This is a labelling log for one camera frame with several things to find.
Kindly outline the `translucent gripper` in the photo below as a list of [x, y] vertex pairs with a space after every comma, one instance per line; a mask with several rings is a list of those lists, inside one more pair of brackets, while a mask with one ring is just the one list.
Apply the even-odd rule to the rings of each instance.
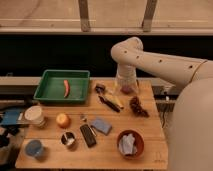
[[116, 90], [123, 94], [138, 94], [139, 87], [137, 80], [134, 77], [124, 77], [119, 74], [116, 75], [115, 81]]

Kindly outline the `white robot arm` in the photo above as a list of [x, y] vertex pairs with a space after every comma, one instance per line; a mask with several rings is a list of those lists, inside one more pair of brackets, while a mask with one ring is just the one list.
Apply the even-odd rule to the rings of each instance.
[[213, 171], [213, 61], [151, 53], [137, 37], [111, 48], [117, 80], [141, 69], [182, 88], [174, 109], [167, 171]]

